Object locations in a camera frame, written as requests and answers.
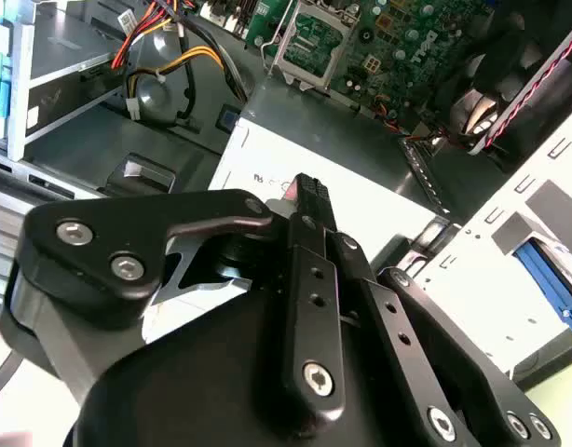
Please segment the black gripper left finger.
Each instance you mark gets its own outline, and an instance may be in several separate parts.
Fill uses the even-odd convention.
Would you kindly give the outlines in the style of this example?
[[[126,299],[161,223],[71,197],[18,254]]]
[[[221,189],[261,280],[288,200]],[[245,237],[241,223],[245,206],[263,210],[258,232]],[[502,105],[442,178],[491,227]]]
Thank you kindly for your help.
[[[32,210],[15,257],[15,316],[84,401],[141,348],[146,309],[236,279],[285,305],[282,363],[272,384],[306,423],[345,408],[327,188],[294,177],[270,208],[240,190],[77,200]]]

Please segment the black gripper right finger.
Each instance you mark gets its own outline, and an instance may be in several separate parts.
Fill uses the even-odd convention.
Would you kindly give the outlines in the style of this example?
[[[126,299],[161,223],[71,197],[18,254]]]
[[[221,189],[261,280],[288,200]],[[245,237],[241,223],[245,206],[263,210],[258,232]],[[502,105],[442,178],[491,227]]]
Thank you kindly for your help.
[[[537,405],[396,267],[375,275],[360,245],[337,231],[328,189],[313,182],[344,308],[367,344],[375,414],[388,446],[559,446]]]

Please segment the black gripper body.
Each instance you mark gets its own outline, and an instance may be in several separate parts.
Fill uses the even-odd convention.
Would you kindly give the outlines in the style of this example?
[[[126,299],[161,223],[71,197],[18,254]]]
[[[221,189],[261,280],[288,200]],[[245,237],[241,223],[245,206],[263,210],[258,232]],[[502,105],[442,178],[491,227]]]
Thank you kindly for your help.
[[[285,305],[252,288],[128,354],[96,382],[70,430],[74,446],[388,446],[359,318],[338,284],[345,408],[330,423],[306,423],[272,384],[282,363]],[[15,316],[15,261],[2,315],[17,326],[12,346],[48,360]]]

